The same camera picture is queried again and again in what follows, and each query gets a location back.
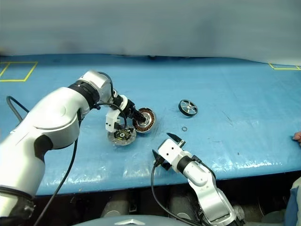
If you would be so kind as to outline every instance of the cable connector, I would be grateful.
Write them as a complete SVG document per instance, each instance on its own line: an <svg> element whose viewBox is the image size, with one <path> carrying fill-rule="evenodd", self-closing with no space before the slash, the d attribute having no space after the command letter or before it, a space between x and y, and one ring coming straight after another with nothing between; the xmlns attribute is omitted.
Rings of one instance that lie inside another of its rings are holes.
<svg viewBox="0 0 301 226"><path fill-rule="evenodd" d="M159 155L155 150L152 150L152 153L155 157L154 166L157 167L162 165L165 159L161 155Z"/></svg>

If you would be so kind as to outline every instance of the finger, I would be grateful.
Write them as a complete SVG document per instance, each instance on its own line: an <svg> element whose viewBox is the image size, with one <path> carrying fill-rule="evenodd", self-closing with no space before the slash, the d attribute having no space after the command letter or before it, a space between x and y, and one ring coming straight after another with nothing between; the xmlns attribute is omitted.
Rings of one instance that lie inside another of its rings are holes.
<svg viewBox="0 0 301 226"><path fill-rule="evenodd" d="M301 132L295 133L294 136L293 136L293 139L294 139L294 140L299 140L299 139L301 139Z"/></svg>

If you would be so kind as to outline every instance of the black cable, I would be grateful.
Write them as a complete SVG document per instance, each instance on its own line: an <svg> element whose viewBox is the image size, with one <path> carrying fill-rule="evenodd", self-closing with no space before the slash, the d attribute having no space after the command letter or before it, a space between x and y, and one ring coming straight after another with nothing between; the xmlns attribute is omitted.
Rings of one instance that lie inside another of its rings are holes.
<svg viewBox="0 0 301 226"><path fill-rule="evenodd" d="M113 91L113 82L112 82L111 77L110 77L108 74L104 73L104 72L98 72L98 73L104 74L104 75L110 80L110 85L111 85L111 96L112 96L113 100L115 100L115 97L114 97L114 91Z"/></svg>
<svg viewBox="0 0 301 226"><path fill-rule="evenodd" d="M29 110L26 107L24 107L19 101L17 101L16 99L14 99L12 96L7 96L6 97L6 102L7 102L8 106L9 106L9 108L13 111L13 113L18 118L18 120L20 122L22 122L23 118L21 117L21 115L19 114L19 112L16 110L16 108L13 106L13 104L11 103L11 101L14 101L17 105L19 105L19 107L21 107L27 113L29 112Z"/></svg>
<svg viewBox="0 0 301 226"><path fill-rule="evenodd" d="M120 108L119 106L117 106L116 104L113 104L113 103L109 103L109 102L102 102L102 103L99 103L99 104L95 104L95 105L94 105L94 108L97 109L97 107L98 107L98 106L101 106L101 105L110 105L110 106L116 107L116 108L120 111L120 113L121 113L121 115L122 115L122 117L123 117L123 119L124 119L124 129L127 127L127 116L126 116L126 114L121 110L121 108Z"/></svg>
<svg viewBox="0 0 301 226"><path fill-rule="evenodd" d="M166 212L168 213L170 216L172 216L173 218L176 218L177 220L183 222L183 223L186 223L188 225L191 225L191 226L201 226L201 224L198 224L197 222L194 222L192 220L188 220L188 219L183 219L177 215L175 215L174 213L170 212L167 208L165 208L161 203L160 201L157 199L156 197L156 194L155 194L155 189L154 189L154 174L155 174L155 169L156 169L156 165L153 166L152 168L152 171L151 171L151 180L150 180L150 185L151 185L151 192L152 192L152 195L154 196L154 199L156 200L156 202L158 203L158 205Z"/></svg>
<svg viewBox="0 0 301 226"><path fill-rule="evenodd" d="M80 116L80 111L78 110L77 112L77 116L78 116L78 120L79 120L79 126L81 124L81 116ZM36 222L34 223L34 226L37 226L39 224L39 222L41 221L42 217L45 215L45 212L47 211L49 205L51 204L51 202L53 201L53 199L55 198L55 196L57 195L58 191L61 189L63 183L65 182L66 178L69 175L69 172L72 168L72 165L74 163L74 159L75 159L75 154L76 154L76 149L77 149L77 142L78 139L75 140L74 142L74 148L73 148L73 154L72 154L72 158L69 164L69 167L65 173L65 176L63 177L62 181L60 182L60 184L58 185L58 187L56 188L55 192L52 194L51 198L49 199L49 201L47 202L46 206L44 207L43 211L41 212L41 214L39 215L38 219L36 220Z"/></svg>

